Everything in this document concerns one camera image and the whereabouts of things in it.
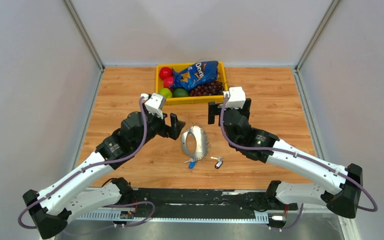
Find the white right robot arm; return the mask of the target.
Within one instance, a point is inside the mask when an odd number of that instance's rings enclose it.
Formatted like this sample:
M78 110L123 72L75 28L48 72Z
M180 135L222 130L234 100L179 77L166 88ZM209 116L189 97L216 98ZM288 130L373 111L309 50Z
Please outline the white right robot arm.
M354 163L334 164L303 152L278 136L249 123L251 99L243 108L222 109L221 103L208 103L208 124L219 121L229 147L246 158L276 165L312 181L311 184L292 184L281 180L270 182L265 201L272 209L283 204L307 203L327 207L332 213L354 219L360 209L363 188L363 169Z

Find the silver metal key holder plate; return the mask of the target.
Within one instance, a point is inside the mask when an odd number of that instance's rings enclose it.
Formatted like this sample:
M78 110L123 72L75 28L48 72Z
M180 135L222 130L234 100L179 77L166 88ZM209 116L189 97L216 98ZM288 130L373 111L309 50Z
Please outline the silver metal key holder plate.
M194 140L195 149L190 149ZM209 141L203 128L193 125L181 135L182 151L189 156L189 162L197 162L204 159L209 153Z

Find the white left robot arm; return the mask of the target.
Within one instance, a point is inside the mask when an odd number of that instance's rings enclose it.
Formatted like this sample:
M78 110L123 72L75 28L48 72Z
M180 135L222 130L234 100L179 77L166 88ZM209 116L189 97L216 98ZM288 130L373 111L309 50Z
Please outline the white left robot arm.
M123 177L94 191L84 189L132 159L155 136L177 140L186 123L171 113L167 125L166 117L165 113L159 118L146 111L131 112L120 128L65 177L40 191L25 192L22 198L40 236L46 240L58 235L71 221L89 211L115 204L129 206L133 190Z

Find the black tag key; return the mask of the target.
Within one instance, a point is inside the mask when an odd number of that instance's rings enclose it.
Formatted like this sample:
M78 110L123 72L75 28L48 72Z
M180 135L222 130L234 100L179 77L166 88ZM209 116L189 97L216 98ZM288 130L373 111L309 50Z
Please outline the black tag key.
M224 163L224 159L223 159L223 157L221 157L221 156L218 156L218 157L210 157L212 160L216 160L216 163L215 163L215 165L214 165L214 168L215 169L219 169L222 165L223 165L223 163Z

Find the blue tag key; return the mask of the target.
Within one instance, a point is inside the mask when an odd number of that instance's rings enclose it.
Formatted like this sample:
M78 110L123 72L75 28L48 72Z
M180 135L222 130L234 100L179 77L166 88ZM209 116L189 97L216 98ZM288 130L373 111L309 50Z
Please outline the blue tag key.
M193 169L197 163L197 161L193 158L190 158L189 160L184 161L185 164L188 164L189 169Z

